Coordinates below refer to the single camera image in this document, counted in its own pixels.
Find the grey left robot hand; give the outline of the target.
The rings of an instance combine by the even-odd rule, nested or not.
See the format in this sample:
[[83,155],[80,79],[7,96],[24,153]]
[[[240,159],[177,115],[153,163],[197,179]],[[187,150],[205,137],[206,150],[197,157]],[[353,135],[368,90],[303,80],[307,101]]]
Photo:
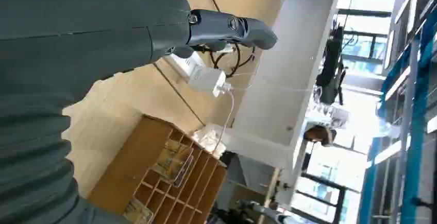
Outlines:
[[277,37],[187,0],[1,0],[1,116],[60,113],[98,80],[218,41],[270,49]]

